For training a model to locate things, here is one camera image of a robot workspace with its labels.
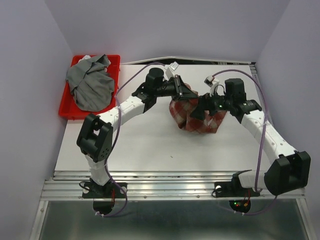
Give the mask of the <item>red plaid skirt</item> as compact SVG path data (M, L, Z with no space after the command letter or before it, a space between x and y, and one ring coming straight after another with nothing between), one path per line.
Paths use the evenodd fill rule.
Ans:
M191 133L198 134L215 134L222 124L227 112L219 111L210 116L206 110L204 120L191 117L191 113L198 105L197 99L173 101L169 104L169 112L177 124L178 128Z

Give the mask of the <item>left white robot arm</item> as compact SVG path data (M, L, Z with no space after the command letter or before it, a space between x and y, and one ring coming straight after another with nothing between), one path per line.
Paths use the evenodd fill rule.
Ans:
M158 97L185 101L197 99L198 95L170 68L153 67L145 81L124 102L100 115L90 113L84 119L76 140L90 170L89 181L79 184L83 198L107 198L114 193L116 185L107 173L107 161L118 140L120 127L147 112L156 104Z

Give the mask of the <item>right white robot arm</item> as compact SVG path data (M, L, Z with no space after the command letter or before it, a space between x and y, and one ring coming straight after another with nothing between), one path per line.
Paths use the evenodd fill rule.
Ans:
M265 153L270 162L268 170L237 172L230 182L231 192L242 195L248 189L257 192L268 190L278 196L307 186L311 157L306 151L298 151L290 145L270 124L262 107L255 100L248 100L244 82L240 78L227 79L224 92L218 94L219 80L209 76L204 81L210 92L199 97L192 117L204 117L205 112L216 114L229 112L259 142L261 158Z

